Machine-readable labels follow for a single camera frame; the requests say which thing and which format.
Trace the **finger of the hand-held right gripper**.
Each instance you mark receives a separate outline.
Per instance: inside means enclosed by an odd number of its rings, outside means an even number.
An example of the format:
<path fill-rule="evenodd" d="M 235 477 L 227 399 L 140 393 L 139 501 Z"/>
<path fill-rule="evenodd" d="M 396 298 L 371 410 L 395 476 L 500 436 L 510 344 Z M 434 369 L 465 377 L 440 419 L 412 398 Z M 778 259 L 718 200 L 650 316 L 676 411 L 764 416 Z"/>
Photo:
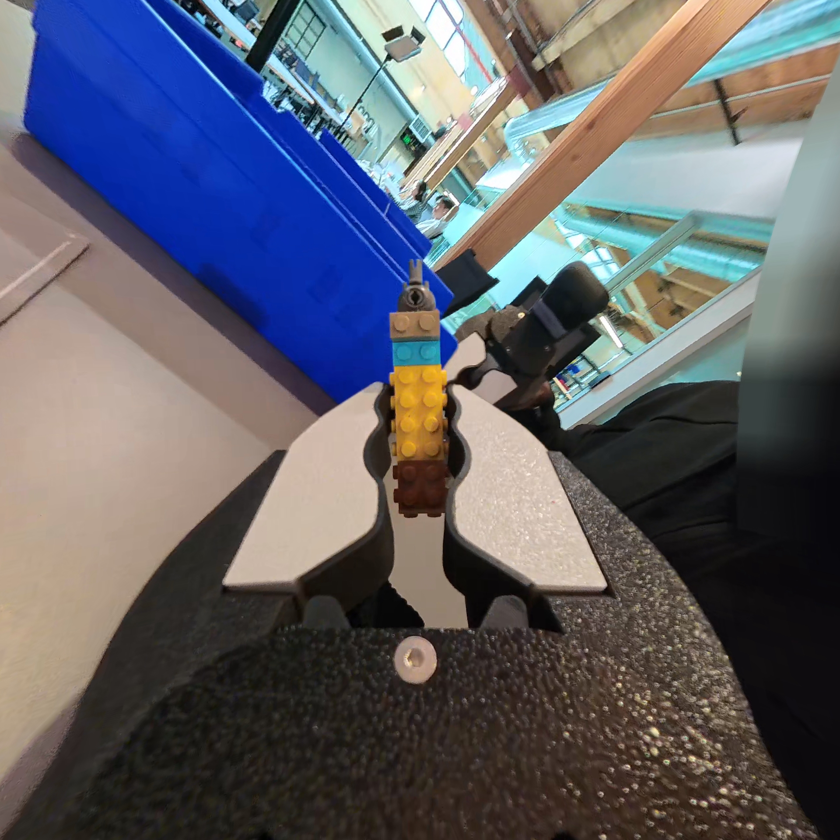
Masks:
<path fill-rule="evenodd" d="M 471 333 L 458 342 L 456 352 L 446 363 L 447 388 L 460 385 L 478 396 L 488 396 L 490 373 L 499 372 L 497 360 L 488 354 L 480 333 Z"/>

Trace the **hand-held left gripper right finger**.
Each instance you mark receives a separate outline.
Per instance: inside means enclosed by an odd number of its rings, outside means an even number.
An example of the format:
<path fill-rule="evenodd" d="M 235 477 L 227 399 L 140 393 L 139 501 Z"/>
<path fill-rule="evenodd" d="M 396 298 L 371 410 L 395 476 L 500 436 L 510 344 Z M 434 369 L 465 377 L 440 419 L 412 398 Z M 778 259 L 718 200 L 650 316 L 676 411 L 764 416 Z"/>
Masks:
<path fill-rule="evenodd" d="M 532 625 L 558 629 L 550 599 L 602 597 L 608 581 L 550 453 L 515 419 L 462 385 L 449 388 L 443 567 L 469 627 L 515 596 Z"/>

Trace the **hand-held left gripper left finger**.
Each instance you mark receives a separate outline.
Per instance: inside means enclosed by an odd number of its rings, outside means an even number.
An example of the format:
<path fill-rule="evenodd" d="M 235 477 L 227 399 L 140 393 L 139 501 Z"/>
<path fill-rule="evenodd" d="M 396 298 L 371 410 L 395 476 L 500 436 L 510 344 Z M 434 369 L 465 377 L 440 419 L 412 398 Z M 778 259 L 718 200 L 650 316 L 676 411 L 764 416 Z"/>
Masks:
<path fill-rule="evenodd" d="M 229 565 L 231 592 L 334 598 L 345 611 L 388 582 L 394 538 L 391 389 L 374 382 L 289 447 Z"/>

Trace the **multicolour lego build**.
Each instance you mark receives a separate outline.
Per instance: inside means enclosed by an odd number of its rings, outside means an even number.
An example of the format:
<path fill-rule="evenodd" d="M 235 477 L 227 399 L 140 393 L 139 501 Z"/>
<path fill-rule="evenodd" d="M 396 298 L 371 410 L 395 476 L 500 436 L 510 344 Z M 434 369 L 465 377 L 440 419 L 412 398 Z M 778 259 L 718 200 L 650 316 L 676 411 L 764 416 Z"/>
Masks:
<path fill-rule="evenodd" d="M 447 376 L 440 313 L 424 264 L 411 260 L 390 314 L 394 502 L 406 518 L 445 514 L 448 467 Z"/>

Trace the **person's right forearm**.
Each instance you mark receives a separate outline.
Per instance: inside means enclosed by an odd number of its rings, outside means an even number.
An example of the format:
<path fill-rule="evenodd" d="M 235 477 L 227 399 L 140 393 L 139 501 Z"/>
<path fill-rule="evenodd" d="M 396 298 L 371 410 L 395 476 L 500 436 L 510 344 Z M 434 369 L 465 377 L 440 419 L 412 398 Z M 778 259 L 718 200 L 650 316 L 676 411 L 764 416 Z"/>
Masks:
<path fill-rule="evenodd" d="M 739 389 L 735 381 L 663 385 L 560 451 L 651 540 L 736 518 Z"/>

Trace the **person's right hand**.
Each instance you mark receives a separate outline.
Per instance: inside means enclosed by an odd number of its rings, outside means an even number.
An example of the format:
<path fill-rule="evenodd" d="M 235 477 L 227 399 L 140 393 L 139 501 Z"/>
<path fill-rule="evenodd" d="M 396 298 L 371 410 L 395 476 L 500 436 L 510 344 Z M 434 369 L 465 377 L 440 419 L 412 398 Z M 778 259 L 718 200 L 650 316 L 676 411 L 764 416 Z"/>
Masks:
<path fill-rule="evenodd" d="M 555 394 L 552 382 L 542 383 L 539 390 L 527 401 L 508 411 L 520 423 L 531 425 L 559 425 L 560 421 L 554 410 Z"/>

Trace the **black fabric chair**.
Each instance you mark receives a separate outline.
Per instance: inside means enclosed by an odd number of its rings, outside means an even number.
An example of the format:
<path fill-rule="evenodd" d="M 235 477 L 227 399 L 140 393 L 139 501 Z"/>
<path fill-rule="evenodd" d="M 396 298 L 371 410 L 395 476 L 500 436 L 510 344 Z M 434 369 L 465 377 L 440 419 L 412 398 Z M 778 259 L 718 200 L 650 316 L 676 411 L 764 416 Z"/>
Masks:
<path fill-rule="evenodd" d="M 434 272 L 453 294 L 447 309 L 442 312 L 443 319 L 476 302 L 499 282 L 498 278 L 488 274 L 477 261 L 472 248 L 466 249 L 445 265 L 435 268 Z"/>

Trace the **blue plastic storage bin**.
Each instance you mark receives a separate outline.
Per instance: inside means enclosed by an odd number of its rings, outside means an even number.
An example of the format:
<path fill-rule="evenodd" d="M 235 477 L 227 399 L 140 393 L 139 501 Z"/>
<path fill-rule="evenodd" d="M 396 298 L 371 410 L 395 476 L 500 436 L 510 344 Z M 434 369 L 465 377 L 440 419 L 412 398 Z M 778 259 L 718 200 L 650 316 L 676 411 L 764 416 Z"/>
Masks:
<path fill-rule="evenodd" d="M 346 221 L 396 263 L 422 259 L 331 156 L 289 111 L 276 110 L 264 96 L 265 82 L 175 2 L 151 1 L 166 22 L 210 73 L 290 157 Z"/>
<path fill-rule="evenodd" d="M 26 130 L 335 402 L 393 371 L 403 266 L 149 2 L 36 2 Z"/>
<path fill-rule="evenodd" d="M 420 233 L 416 224 L 398 206 L 396 199 L 375 183 L 371 175 L 362 169 L 360 163 L 354 159 L 332 133 L 322 129 L 318 141 L 343 173 L 371 201 L 381 215 L 393 225 L 409 245 L 415 248 L 419 256 L 425 259 L 432 249 L 432 243 L 425 235 Z"/>

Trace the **wooden ceiling beam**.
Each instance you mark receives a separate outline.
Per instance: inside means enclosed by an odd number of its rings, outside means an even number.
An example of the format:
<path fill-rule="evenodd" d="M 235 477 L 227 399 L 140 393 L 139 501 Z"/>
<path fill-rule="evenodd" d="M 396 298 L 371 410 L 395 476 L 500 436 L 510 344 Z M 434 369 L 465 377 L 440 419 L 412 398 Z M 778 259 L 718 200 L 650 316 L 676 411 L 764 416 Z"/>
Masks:
<path fill-rule="evenodd" d="M 684 3 L 437 266 L 495 266 L 768 4 Z"/>

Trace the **person's dark clothing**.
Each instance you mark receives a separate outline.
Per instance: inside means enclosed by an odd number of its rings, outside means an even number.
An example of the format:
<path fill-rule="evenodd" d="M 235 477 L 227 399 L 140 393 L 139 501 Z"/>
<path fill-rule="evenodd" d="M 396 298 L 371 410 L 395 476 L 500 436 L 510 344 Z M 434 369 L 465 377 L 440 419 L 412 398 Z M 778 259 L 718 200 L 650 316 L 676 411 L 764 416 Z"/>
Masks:
<path fill-rule="evenodd" d="M 838 558 L 721 518 L 643 529 L 719 636 L 803 812 L 838 838 Z"/>

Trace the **studio light on stand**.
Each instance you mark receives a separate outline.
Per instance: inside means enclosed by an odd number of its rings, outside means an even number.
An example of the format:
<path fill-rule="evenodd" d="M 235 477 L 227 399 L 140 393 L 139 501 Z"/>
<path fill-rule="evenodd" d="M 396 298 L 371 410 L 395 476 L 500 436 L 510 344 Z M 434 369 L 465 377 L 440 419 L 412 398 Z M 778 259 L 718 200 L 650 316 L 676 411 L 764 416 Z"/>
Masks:
<path fill-rule="evenodd" d="M 405 92 L 393 80 L 388 67 L 390 65 L 404 64 L 408 60 L 419 56 L 422 51 L 425 36 L 416 28 L 412 28 L 409 33 L 400 25 L 389 28 L 380 34 L 383 55 L 379 56 L 355 24 L 348 18 L 344 19 L 343 22 L 348 29 L 348 32 L 344 35 L 345 39 L 353 48 L 353 52 L 360 60 L 360 64 L 366 69 L 369 69 L 371 74 L 364 88 L 353 102 L 352 107 L 347 109 L 341 122 L 341 129 L 344 130 L 350 124 L 353 115 L 361 109 L 365 96 L 376 85 L 384 88 L 386 97 L 400 111 L 404 117 L 405 124 L 411 124 L 416 118 L 420 118 L 419 111 L 412 105 Z"/>

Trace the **flat grey sheet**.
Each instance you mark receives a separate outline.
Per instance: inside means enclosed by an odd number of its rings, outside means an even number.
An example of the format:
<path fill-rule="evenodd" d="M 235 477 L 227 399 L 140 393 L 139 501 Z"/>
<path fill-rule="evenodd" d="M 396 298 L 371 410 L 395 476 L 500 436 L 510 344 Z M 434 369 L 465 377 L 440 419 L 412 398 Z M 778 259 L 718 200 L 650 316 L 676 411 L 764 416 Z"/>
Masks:
<path fill-rule="evenodd" d="M 1 324 L 4 326 L 82 257 L 89 243 L 75 234 L 62 234 L 46 253 L 36 254 L 11 234 L 2 232 Z"/>

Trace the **black building pillar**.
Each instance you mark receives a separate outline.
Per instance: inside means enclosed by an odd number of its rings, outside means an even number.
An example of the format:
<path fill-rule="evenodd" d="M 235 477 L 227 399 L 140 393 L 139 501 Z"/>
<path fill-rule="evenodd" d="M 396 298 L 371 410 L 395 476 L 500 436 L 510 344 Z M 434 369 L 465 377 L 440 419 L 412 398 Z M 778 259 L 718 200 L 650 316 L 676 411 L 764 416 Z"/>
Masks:
<path fill-rule="evenodd" d="M 255 43 L 245 58 L 245 63 L 256 73 L 261 74 L 265 68 L 300 3 L 300 1 L 275 1 Z"/>

